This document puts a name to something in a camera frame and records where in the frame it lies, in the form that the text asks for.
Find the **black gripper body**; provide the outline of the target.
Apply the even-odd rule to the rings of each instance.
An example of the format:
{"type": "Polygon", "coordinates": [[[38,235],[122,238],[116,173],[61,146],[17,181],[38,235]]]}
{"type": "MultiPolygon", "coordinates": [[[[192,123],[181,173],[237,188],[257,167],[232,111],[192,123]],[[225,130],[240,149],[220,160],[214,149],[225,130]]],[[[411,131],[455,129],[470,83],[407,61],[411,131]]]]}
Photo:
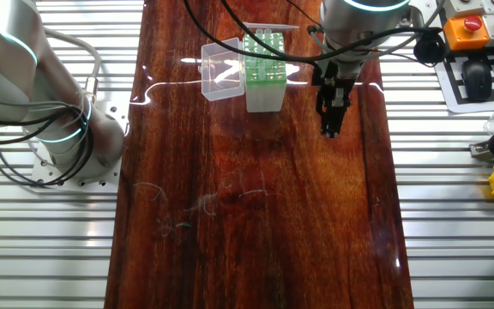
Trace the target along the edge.
{"type": "Polygon", "coordinates": [[[350,93],[357,79],[355,63],[318,61],[311,80],[311,84],[317,86],[316,107],[349,107],[350,93]]]}

